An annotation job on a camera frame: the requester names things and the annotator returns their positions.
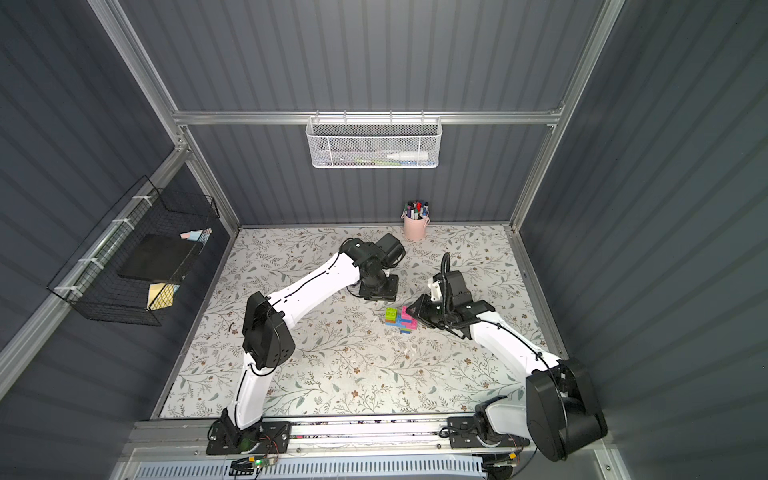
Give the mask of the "pink lego brick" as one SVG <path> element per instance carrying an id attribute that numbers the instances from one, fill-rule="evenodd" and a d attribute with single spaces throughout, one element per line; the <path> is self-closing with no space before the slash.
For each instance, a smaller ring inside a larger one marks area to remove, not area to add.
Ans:
<path id="1" fill-rule="evenodd" d="M 400 311 L 401 328 L 412 331 L 418 327 L 418 320 L 412 317 L 406 307 L 402 307 Z"/>

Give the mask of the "light blue long lego brick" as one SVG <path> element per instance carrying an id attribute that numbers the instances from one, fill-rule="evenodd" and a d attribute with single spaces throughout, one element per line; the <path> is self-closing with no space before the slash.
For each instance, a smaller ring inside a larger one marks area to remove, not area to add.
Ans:
<path id="1" fill-rule="evenodd" d="M 398 319 L 398 318 L 396 318 L 396 319 L 386 319 L 385 322 L 388 325 L 394 326 L 394 327 L 396 327 L 398 329 L 404 329 L 406 327 L 406 325 L 402 322 L 402 320 Z"/>

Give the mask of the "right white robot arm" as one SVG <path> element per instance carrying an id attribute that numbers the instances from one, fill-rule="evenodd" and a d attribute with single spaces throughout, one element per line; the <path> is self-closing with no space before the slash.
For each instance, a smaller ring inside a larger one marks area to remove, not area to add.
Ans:
<path id="1" fill-rule="evenodd" d="M 605 415 L 588 369 L 545 351 L 509 326 L 485 300 L 476 300 L 458 271 L 438 273 L 430 291 L 408 306 L 420 324 L 472 340 L 524 380 L 524 397 L 497 395 L 470 416 L 451 417 L 442 435 L 455 448 L 533 445 L 551 461 L 604 438 Z"/>

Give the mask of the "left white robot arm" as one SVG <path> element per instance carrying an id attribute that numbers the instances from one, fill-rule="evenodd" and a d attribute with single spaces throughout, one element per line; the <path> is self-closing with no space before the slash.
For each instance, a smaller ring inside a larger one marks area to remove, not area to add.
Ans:
<path id="1" fill-rule="evenodd" d="M 258 430 L 275 370 L 296 348 L 291 330 L 306 314 L 355 284 L 365 300 L 395 300 L 399 277 L 388 271 L 404 256 L 399 242 L 348 238 L 335 255 L 297 282 L 269 295 L 252 294 L 242 327 L 240 379 L 230 405 L 212 425 L 212 442 L 233 452 Z"/>

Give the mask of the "pink pen cup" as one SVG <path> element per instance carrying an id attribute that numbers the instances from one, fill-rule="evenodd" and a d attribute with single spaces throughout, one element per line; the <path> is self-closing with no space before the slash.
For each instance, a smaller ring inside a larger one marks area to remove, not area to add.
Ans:
<path id="1" fill-rule="evenodd" d="M 403 218 L 403 235 L 406 240 L 411 242 L 419 242 L 426 238 L 427 228 L 430 223 L 428 217 L 423 218 L 410 218 L 405 216 Z"/>

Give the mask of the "markers in cup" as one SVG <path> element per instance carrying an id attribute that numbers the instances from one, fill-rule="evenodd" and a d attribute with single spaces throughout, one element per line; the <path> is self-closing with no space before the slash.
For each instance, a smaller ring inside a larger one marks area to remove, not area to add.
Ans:
<path id="1" fill-rule="evenodd" d="M 403 218 L 422 220 L 429 218 L 429 203 L 422 201 L 409 201 L 403 210 Z"/>

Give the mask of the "white tube in basket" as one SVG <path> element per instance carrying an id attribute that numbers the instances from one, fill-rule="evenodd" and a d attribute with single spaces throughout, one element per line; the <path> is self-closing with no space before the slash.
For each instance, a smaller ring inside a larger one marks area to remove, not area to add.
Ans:
<path id="1" fill-rule="evenodd" d="M 388 153 L 386 158 L 391 161 L 396 161 L 406 164 L 418 164 L 427 162 L 429 160 L 428 151 L 398 151 Z"/>

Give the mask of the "black notebook in basket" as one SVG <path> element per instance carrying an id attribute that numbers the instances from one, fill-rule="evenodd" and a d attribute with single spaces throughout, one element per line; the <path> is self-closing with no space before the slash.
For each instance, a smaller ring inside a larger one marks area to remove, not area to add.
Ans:
<path id="1" fill-rule="evenodd" d="M 118 270 L 131 280 L 181 284 L 204 245 L 156 234 L 146 235 Z"/>

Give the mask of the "yellow sticky note pad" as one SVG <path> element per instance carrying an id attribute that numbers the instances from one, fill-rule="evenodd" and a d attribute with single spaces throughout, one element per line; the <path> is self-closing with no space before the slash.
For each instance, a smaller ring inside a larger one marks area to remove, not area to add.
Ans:
<path id="1" fill-rule="evenodd" d="M 147 296 L 147 309 L 150 311 L 156 311 L 171 307 L 174 303 L 175 294 L 178 289 L 178 284 L 150 284 Z"/>

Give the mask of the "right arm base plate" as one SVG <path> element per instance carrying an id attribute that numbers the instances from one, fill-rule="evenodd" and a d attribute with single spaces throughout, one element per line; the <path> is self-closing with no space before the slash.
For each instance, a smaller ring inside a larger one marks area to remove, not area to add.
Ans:
<path id="1" fill-rule="evenodd" d="M 453 449 L 511 448 L 520 450 L 530 445 L 530 440 L 527 438 L 494 431 L 486 420 L 477 415 L 448 417 L 447 425 L 440 428 L 438 436 L 448 439 Z"/>

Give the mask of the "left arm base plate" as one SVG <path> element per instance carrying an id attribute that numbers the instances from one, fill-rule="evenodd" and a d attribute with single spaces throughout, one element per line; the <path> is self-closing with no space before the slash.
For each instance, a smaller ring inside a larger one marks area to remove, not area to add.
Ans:
<path id="1" fill-rule="evenodd" d="M 218 419 L 207 432 L 206 454 L 211 456 L 283 454 L 288 449 L 292 424 L 286 421 L 261 422 L 238 430 Z"/>

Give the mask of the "aluminium front rail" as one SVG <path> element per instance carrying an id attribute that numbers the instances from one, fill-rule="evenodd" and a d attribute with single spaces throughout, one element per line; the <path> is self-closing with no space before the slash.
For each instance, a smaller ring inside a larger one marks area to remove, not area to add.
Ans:
<path id="1" fill-rule="evenodd" d="M 137 422 L 118 463 L 235 459 L 235 451 L 211 455 L 208 444 L 218 440 L 214 418 L 159 419 Z M 474 415 L 467 412 L 299 416 L 266 418 L 257 432 L 268 438 L 258 451 L 279 460 L 341 456 L 427 454 L 488 455 L 520 452 L 525 458 L 544 456 L 540 445 L 516 431 L 499 442 L 480 441 Z"/>

